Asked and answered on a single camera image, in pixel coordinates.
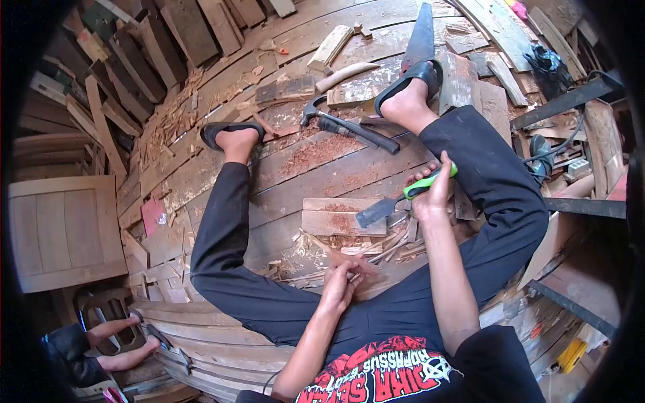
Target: hand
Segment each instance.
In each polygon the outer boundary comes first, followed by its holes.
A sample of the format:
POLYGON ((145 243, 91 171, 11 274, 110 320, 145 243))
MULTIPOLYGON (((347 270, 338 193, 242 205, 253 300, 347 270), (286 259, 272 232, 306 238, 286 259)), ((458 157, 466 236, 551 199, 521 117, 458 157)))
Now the hand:
MULTIPOLYGON (((441 164, 446 167, 446 169, 441 170, 435 178, 432 186, 430 186, 430 190, 412 199, 414 214, 420 221, 432 219, 432 216, 437 215, 438 213, 446 215, 448 181, 450 179, 450 167, 452 166, 452 161, 448 158, 448 153, 445 150, 441 152, 441 164)), ((415 181, 429 176, 431 172, 436 169, 437 164, 434 162, 431 163, 430 167, 424 168, 415 175, 410 175, 406 179, 406 185, 409 186, 415 181)))
POLYGON ((365 274, 360 274, 352 281, 347 279, 347 273, 353 273, 357 267, 358 263, 346 260, 338 267, 330 266, 327 269, 321 301, 318 303, 318 310, 321 313, 340 317, 345 312, 352 301, 354 290, 365 278, 365 274))

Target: black t-shirt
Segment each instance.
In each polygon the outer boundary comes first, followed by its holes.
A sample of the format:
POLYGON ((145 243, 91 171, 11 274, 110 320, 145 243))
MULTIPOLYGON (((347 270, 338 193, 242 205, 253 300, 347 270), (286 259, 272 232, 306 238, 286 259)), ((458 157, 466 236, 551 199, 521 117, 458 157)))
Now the black t-shirt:
MULTIPOLYGON (((512 327, 478 331, 453 358, 425 346, 424 338, 403 335, 369 343, 327 365, 294 402, 544 402, 512 327)), ((278 400, 243 391, 243 402, 278 400)))

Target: wooden panel door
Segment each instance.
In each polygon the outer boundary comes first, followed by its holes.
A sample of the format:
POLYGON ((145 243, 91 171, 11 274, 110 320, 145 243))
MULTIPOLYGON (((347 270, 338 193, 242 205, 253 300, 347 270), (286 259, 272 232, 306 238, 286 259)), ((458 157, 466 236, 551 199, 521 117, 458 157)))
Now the wooden panel door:
POLYGON ((114 176, 13 183, 9 218, 16 269, 25 293, 128 272, 114 176))

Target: green chisel handle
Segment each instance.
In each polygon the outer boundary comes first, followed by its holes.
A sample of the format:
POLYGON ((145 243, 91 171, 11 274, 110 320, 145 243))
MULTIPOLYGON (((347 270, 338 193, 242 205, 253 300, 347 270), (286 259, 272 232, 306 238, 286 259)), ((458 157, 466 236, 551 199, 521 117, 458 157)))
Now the green chisel handle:
MULTIPOLYGON (((428 189, 430 189, 430 186, 432 186, 439 172, 441 172, 441 168, 439 168, 438 170, 435 170, 433 173, 430 174, 429 177, 418 180, 413 184, 409 185, 407 188, 403 189, 403 194, 405 195, 406 199, 412 200, 416 196, 420 195, 421 193, 427 192, 428 189)), ((456 174, 457 174, 457 165, 455 165, 455 163, 453 162, 452 167, 450 167, 450 177, 452 178, 456 174)))

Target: claw hammer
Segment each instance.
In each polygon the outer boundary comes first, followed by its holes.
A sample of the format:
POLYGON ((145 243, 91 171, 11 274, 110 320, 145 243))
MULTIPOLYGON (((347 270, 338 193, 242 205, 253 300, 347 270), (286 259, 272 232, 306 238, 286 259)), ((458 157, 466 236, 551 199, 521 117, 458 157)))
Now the claw hammer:
POLYGON ((399 149, 401 146, 399 143, 396 141, 392 140, 389 137, 385 137, 384 135, 377 133, 373 130, 367 129, 360 124, 356 124, 353 122, 348 122, 344 121, 336 116, 332 116, 328 113, 324 113, 320 109, 316 108, 316 106, 320 105, 321 103, 325 102, 327 100, 327 95, 320 95, 309 102, 303 110, 303 118, 300 120, 300 125, 305 127, 309 126, 309 121, 312 119, 314 116, 318 116, 320 119, 327 119, 329 121, 334 122, 335 124, 338 124, 339 126, 342 126, 346 128, 347 130, 356 133, 357 135, 361 136, 362 138, 371 141, 372 143, 376 144, 379 147, 383 147, 385 150, 387 150, 390 154, 394 155, 397 152, 399 152, 399 149))

